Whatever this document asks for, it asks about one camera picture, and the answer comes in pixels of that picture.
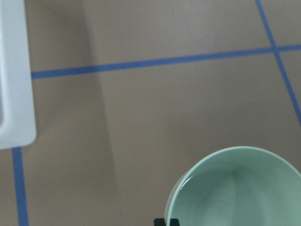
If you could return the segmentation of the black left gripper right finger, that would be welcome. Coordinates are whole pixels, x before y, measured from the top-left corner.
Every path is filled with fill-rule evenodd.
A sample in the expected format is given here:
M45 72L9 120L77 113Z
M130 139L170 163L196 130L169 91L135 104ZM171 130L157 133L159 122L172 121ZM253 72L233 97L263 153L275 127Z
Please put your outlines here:
M179 226L179 220L176 218L170 219L170 226Z

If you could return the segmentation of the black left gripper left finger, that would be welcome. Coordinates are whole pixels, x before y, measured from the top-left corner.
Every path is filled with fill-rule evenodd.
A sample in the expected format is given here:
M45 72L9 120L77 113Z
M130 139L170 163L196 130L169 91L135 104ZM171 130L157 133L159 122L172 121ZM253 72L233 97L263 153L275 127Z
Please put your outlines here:
M156 218L154 219L154 226L166 226L164 218Z

